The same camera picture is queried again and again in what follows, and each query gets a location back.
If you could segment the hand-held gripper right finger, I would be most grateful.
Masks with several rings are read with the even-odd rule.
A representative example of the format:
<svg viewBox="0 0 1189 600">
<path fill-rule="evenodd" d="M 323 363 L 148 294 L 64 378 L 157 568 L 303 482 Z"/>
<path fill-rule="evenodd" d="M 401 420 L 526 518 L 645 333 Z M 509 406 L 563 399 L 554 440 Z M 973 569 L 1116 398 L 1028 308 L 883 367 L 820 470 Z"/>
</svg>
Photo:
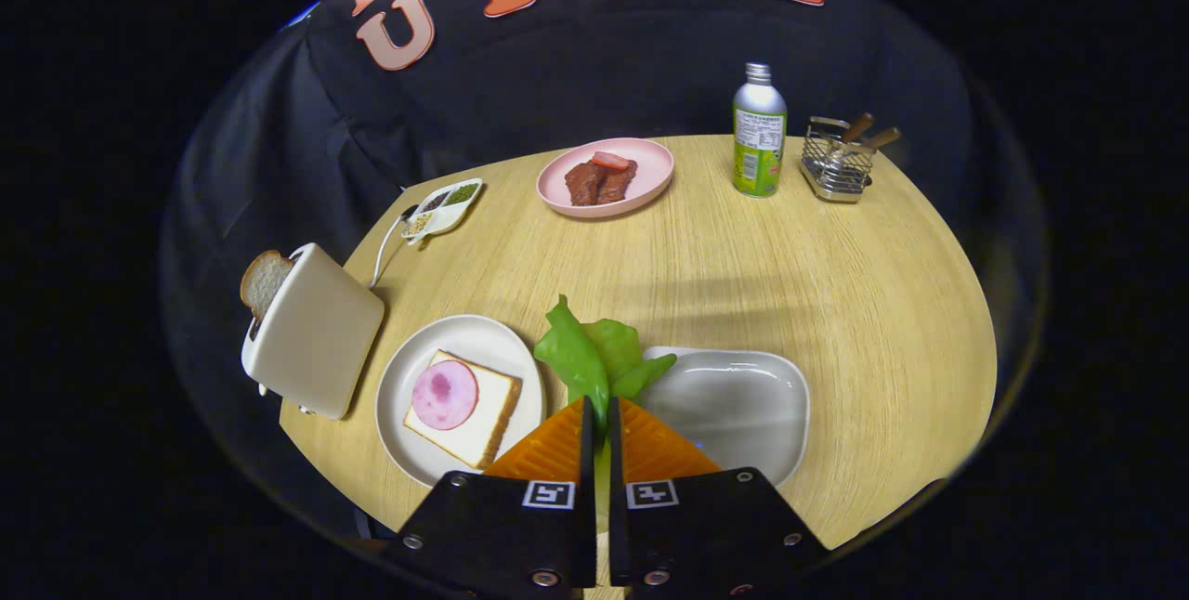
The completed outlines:
<svg viewBox="0 0 1189 600">
<path fill-rule="evenodd" d="M 608 405 L 608 577 L 628 599 L 774 599 L 832 554 L 755 467 Z"/>
</svg>

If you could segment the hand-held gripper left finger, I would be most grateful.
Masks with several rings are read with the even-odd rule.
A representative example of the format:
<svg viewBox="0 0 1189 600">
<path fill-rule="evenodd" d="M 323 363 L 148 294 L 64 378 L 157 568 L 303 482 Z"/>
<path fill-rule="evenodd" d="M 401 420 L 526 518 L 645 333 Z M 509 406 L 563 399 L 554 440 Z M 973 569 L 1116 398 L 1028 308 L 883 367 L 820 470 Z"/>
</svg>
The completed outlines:
<svg viewBox="0 0 1189 600">
<path fill-rule="evenodd" d="M 384 566 L 438 599 L 581 599 L 597 583 L 594 410 L 553 415 L 517 448 L 552 451 L 560 480 L 505 467 L 449 472 L 383 550 Z"/>
</svg>

